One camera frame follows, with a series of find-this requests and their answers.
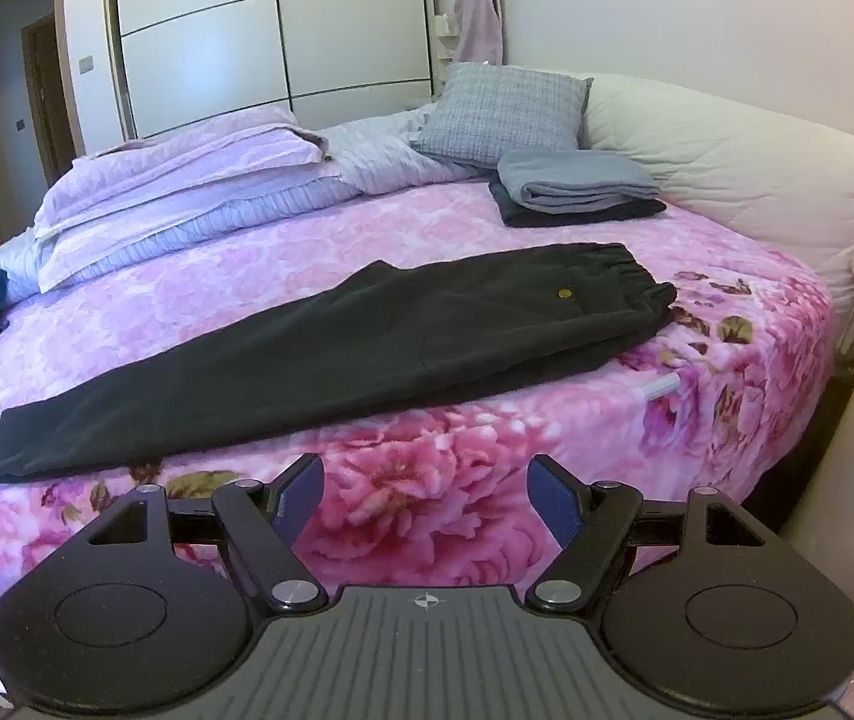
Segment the black trousers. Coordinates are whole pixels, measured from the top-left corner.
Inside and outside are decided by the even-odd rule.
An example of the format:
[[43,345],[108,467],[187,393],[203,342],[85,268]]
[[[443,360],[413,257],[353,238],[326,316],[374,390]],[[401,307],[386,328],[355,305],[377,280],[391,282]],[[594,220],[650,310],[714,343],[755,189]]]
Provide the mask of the black trousers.
[[263,310],[4,411],[0,484],[139,465],[596,371],[673,320],[622,244],[398,268]]

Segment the pink floral bed sheet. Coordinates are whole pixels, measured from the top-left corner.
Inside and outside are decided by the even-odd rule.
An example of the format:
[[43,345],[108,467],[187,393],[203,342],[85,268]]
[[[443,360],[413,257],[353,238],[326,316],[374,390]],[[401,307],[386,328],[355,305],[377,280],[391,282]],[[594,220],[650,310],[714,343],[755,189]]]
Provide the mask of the pink floral bed sheet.
[[323,459],[323,583],[530,582],[533,455],[747,496],[808,424],[831,294],[669,208],[512,229],[481,182],[253,227],[19,304],[0,334],[0,596],[139,484]]

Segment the folded dark garment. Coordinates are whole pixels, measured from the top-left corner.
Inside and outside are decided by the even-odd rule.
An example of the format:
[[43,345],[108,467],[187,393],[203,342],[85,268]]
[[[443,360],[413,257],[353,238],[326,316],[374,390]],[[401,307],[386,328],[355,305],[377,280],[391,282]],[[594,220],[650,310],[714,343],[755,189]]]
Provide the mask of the folded dark garment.
[[606,208],[546,213],[518,205],[510,199],[509,192],[500,182],[487,184],[492,199],[497,203],[498,213],[507,227],[560,227],[580,224],[609,223],[610,221],[632,221],[651,218],[667,210],[661,200],[622,200]]

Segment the folded grey garment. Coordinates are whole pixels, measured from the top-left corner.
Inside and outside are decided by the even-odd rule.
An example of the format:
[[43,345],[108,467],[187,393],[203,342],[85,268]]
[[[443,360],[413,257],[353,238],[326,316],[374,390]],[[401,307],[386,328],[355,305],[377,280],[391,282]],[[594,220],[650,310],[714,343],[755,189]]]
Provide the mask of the folded grey garment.
[[644,167],[610,151],[512,151],[498,161],[497,177],[518,205],[546,213],[660,198]]

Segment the folded lilac duvet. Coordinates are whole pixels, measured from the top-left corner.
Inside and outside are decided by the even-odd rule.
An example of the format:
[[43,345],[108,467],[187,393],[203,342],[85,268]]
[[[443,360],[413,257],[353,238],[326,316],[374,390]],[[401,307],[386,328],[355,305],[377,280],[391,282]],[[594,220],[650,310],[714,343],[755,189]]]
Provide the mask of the folded lilac duvet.
[[277,104],[217,115],[162,140],[87,154],[41,200],[43,293],[87,266],[233,200],[278,195],[339,176],[328,140]]

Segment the striped white blanket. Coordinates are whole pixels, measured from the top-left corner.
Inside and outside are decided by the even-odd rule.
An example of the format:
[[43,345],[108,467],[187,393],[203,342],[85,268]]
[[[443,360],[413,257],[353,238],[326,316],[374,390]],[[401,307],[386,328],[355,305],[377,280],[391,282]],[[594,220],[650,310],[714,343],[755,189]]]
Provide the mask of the striped white blanket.
[[320,135],[328,142],[328,156],[336,169],[333,181],[352,197],[376,197],[487,177],[477,167],[430,158],[414,148],[434,110],[435,104],[426,104],[322,128]]

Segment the cream padded headboard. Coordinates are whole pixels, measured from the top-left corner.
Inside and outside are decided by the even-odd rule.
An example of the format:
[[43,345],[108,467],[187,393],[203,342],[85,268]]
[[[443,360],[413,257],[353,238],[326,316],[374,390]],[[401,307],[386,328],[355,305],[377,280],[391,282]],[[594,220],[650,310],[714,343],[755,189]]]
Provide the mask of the cream padded headboard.
[[806,263],[840,327],[854,314],[854,135],[637,76],[593,76],[585,137],[666,198]]

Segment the grey knitted cushion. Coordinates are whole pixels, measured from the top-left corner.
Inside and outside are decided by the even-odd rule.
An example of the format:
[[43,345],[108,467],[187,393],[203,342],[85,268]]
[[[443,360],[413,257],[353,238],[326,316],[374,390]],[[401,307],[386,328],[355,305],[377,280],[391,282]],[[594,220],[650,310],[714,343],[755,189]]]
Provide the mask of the grey knitted cushion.
[[479,169],[513,151],[575,151],[591,85],[564,73],[455,64],[413,148]]

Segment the white sliding wardrobe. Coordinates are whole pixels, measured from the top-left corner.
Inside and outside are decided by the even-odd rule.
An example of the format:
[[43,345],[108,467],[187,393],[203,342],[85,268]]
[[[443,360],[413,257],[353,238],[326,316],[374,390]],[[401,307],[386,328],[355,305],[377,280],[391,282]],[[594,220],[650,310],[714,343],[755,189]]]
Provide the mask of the white sliding wardrobe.
[[107,0],[105,10],[128,138],[260,104],[323,128],[435,93],[430,0]]

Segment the white bedside shelf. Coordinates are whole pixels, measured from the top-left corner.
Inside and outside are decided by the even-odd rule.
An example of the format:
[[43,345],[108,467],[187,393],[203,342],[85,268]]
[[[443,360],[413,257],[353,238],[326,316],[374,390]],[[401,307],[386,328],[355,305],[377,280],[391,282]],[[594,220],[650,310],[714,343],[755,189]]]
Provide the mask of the white bedside shelf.
[[456,21],[448,13],[436,13],[432,16],[430,26],[430,54],[432,54],[432,83],[434,83],[434,98],[438,98],[445,83],[448,70],[456,54],[459,34]]

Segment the pink hanging garment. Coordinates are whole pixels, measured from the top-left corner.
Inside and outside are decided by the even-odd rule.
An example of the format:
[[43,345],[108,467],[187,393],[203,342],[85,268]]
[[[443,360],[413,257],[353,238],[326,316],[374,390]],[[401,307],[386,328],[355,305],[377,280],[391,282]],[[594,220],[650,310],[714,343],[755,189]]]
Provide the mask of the pink hanging garment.
[[455,0],[453,21],[455,64],[505,64],[503,0]]

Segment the white light switch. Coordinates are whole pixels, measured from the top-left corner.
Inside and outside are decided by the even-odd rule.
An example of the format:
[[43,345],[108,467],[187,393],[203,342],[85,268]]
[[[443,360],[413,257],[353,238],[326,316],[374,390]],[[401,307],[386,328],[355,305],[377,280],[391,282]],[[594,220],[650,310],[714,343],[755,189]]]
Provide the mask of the white light switch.
[[92,55],[82,57],[82,59],[77,62],[77,68],[79,68],[80,75],[91,73],[91,71],[94,70],[94,57],[92,57]]

